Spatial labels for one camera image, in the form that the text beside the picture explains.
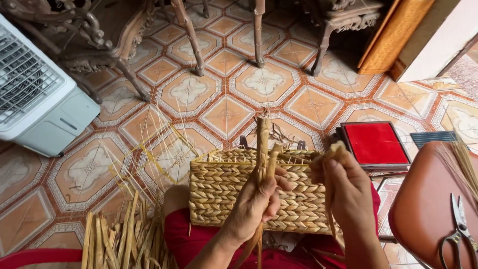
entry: scissors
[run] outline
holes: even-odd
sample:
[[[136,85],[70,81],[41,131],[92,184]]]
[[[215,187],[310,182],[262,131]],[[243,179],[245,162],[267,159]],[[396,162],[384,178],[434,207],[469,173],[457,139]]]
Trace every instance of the scissors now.
[[[448,269],[445,263],[445,259],[443,258],[443,244],[445,241],[450,241],[451,245],[455,249],[453,252],[454,260],[456,261],[458,269],[462,269],[461,262],[460,262],[460,241],[463,238],[464,241],[467,243],[467,247],[470,250],[473,250],[471,256],[473,260],[473,268],[478,269],[478,263],[476,258],[476,251],[478,249],[478,245],[476,242],[471,238],[470,233],[468,232],[467,228],[467,220],[465,219],[465,210],[463,209],[463,201],[461,200],[461,196],[458,196],[458,206],[456,205],[455,196],[453,193],[451,194],[451,204],[452,204],[452,212],[455,219],[455,233],[445,237],[440,242],[440,260],[442,262],[443,268]]]

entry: braided weave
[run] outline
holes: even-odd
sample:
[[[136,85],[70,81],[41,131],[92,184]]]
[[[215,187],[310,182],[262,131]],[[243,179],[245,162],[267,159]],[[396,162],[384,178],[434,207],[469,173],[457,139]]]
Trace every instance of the braided weave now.
[[[315,151],[285,152],[310,159],[310,154]],[[210,154],[208,160],[216,158],[223,161],[220,163],[191,161],[189,208],[193,225],[223,225],[239,191],[254,169],[252,161],[255,163],[255,150],[238,148],[221,150],[214,156]],[[235,159],[237,162],[228,163],[226,162],[228,159]],[[278,166],[287,170],[285,177],[294,189],[279,191],[281,207],[277,215],[264,224],[264,228],[273,231],[331,235],[327,225],[325,187],[322,184],[311,183],[309,166],[281,162]]]

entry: air cooler grille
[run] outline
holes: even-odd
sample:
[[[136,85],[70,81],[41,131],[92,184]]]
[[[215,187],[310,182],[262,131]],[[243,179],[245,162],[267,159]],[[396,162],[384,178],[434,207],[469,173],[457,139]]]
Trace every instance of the air cooler grille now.
[[[60,75],[0,25],[0,123],[7,123],[61,82]]]

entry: wall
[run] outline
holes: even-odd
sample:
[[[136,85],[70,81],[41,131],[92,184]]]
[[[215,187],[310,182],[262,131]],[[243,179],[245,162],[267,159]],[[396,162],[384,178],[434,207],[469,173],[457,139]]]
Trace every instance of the wall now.
[[[477,0],[436,0],[399,55],[398,82],[434,78],[478,33]]]

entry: air cooler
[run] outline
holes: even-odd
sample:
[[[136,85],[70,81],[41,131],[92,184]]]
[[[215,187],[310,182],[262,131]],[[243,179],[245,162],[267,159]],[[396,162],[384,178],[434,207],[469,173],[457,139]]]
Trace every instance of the air cooler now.
[[[62,156],[99,106],[0,15],[0,139]]]

